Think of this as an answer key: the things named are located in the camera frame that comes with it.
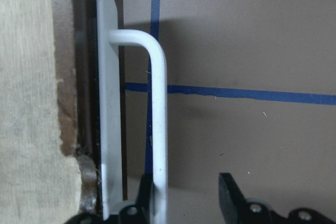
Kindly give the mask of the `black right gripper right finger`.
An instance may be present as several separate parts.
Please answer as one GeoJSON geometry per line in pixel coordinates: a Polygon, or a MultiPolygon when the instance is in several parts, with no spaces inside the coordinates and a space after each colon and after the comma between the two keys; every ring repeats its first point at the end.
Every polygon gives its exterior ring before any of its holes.
{"type": "Polygon", "coordinates": [[[218,200],[226,223],[247,223],[247,200],[230,173],[219,173],[218,200]]]}

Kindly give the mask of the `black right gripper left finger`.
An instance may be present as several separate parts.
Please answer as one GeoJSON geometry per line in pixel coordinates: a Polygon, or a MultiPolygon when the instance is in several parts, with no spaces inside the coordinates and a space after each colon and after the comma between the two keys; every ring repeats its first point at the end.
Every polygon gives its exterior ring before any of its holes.
{"type": "Polygon", "coordinates": [[[135,207],[137,209],[135,223],[153,223],[155,214],[153,174],[142,175],[135,207]]]}

